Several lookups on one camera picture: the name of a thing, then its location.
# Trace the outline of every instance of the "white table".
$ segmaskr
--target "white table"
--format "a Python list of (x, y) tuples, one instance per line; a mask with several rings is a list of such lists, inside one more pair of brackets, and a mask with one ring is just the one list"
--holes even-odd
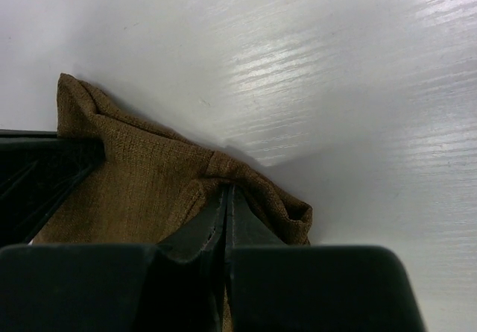
[(402, 258), (430, 331), (477, 329), (477, 0), (0, 0), (0, 129), (69, 72)]

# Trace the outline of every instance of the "wood grain texture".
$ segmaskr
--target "wood grain texture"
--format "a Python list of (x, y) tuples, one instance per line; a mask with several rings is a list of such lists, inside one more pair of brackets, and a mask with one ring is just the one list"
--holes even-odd
[(477, 0), (0, 0), (0, 128), (70, 72), (246, 160), (315, 243), (402, 258), (430, 331), (477, 329)]

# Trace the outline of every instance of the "brown fabric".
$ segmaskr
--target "brown fabric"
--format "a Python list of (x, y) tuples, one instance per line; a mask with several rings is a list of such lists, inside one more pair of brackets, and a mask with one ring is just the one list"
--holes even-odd
[(57, 103), (59, 137), (102, 140), (106, 162), (69, 196), (35, 243), (157, 243), (229, 182), (244, 189), (253, 212), (283, 242), (308, 243), (312, 208), (247, 164), (126, 114), (71, 75), (60, 76)]

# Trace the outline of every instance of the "cloth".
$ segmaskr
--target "cloth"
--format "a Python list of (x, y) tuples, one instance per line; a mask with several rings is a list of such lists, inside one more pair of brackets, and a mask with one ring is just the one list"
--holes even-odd
[(158, 243), (196, 216), (224, 183), (239, 185), (252, 211), (283, 242), (309, 243), (312, 208), (247, 164), (126, 114), (71, 75), (60, 76), (57, 105), (58, 136), (102, 140), (106, 161), (35, 243)]

